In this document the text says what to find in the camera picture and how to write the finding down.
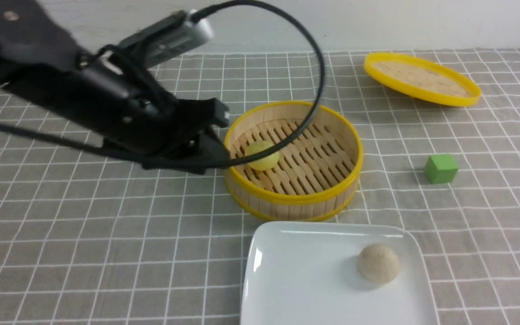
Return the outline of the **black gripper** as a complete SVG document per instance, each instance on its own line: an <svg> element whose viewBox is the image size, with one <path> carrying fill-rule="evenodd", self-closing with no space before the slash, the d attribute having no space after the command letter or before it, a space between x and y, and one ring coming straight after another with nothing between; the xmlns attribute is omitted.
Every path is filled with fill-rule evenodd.
<svg viewBox="0 0 520 325"><path fill-rule="evenodd" d="M175 171L203 175L207 168L186 163L230 160L215 131L202 131L229 125L229 108L218 99L177 100L137 58L118 47L96 54L77 49L70 55L70 121L97 132L109 145L177 161L181 168ZM194 134L182 144L185 138L179 135Z"/></svg>

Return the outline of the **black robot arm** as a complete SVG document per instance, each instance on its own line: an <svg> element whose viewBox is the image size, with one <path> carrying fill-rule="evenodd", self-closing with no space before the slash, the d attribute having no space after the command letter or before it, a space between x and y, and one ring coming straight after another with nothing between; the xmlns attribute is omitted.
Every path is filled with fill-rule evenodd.
<svg viewBox="0 0 520 325"><path fill-rule="evenodd" d="M234 165L213 127L219 99L180 99L148 71L213 37L204 10L175 12L97 53L81 47L35 0L0 0L0 89L103 138L101 147L0 123L0 132L97 156L204 174Z"/></svg>

